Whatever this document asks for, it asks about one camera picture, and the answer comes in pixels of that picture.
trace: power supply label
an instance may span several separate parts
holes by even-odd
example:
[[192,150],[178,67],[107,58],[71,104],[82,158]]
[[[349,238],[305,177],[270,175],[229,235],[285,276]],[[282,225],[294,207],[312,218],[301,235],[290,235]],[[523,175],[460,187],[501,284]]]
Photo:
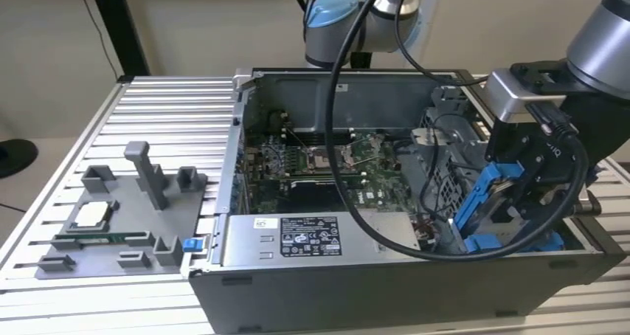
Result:
[[281,254],[286,258],[342,255],[337,217],[282,218]]

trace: barcode sticker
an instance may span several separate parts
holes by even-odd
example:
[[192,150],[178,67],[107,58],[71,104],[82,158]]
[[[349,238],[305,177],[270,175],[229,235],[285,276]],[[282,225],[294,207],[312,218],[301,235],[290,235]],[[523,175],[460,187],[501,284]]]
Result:
[[278,218],[256,218],[254,229],[278,229]]

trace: black chair leg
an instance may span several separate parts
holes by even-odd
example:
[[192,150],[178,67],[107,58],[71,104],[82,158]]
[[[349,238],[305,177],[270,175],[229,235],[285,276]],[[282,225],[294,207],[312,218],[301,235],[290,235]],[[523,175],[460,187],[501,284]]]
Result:
[[26,139],[0,142],[0,179],[26,169],[38,157],[38,147]]

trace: motherboard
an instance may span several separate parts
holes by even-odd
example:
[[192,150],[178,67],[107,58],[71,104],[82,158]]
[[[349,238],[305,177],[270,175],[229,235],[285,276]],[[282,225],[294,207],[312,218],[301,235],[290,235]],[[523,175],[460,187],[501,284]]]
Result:
[[[337,191],[324,136],[290,128],[250,137],[248,171],[252,213],[346,210]],[[416,213],[412,189],[386,133],[349,132],[336,137],[344,181],[360,209]]]

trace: aluminum extrusion table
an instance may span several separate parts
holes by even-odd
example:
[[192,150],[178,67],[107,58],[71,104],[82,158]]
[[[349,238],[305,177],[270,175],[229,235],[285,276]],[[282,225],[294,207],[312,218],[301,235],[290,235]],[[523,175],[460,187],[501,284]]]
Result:
[[[130,140],[153,145],[166,173],[196,165],[209,175],[197,233],[213,231],[234,102],[229,77],[137,77],[118,84],[14,234],[0,248],[0,334],[213,334],[186,274],[38,280],[46,243],[83,191],[81,174],[107,164],[134,173]],[[630,175],[608,159],[592,191],[603,226],[630,253]],[[630,258],[588,286],[572,286],[525,318],[477,320],[330,334],[628,334]]]

